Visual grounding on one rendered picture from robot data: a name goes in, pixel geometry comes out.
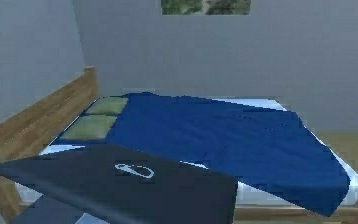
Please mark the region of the blue blanket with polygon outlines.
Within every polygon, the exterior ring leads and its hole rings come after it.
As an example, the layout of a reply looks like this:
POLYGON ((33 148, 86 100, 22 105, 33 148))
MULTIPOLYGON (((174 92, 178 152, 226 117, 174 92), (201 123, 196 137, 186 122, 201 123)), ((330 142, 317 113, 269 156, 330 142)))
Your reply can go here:
POLYGON ((105 143, 202 164, 323 216, 350 177, 292 111, 194 96, 128 93, 105 143))

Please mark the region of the green framed picture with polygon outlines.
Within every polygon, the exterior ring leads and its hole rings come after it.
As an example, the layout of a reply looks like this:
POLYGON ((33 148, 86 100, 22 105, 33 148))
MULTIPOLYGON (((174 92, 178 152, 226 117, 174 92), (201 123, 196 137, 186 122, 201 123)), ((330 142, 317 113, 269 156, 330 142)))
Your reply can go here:
POLYGON ((248 15, 252 0, 160 0, 163 15, 248 15))

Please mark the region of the green pillow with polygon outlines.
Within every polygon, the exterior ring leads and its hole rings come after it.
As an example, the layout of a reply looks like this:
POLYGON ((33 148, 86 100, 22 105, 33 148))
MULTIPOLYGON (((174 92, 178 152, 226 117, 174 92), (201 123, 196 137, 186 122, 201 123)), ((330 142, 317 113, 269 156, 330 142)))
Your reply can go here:
POLYGON ((104 97, 94 102, 87 110, 89 115, 116 115, 120 114, 128 99, 123 97, 104 97))
POLYGON ((116 117, 89 115, 78 118, 61 136, 66 140, 104 139, 116 121, 116 117))

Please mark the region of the black laptop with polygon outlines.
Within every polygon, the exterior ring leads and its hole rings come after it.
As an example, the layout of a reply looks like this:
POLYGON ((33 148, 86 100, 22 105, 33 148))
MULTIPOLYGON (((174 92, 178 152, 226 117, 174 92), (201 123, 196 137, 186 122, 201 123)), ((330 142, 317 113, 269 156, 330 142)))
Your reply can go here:
POLYGON ((112 144, 0 162, 0 176, 108 224, 232 224, 235 177, 112 144))

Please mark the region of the wooden bed with white mattress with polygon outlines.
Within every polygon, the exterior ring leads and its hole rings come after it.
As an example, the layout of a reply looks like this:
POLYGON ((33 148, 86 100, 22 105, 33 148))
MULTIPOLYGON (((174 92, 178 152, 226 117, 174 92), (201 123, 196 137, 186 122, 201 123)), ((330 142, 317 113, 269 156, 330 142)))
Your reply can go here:
MULTIPOLYGON (((39 153, 98 98, 98 91, 96 69, 87 66, 75 80, 0 123, 0 162, 39 153)), ((15 184, 0 177, 3 220, 10 223, 27 207, 15 184)), ((330 217, 297 206, 243 205, 236 207, 235 220, 358 224, 358 201, 353 206, 339 207, 330 217)))

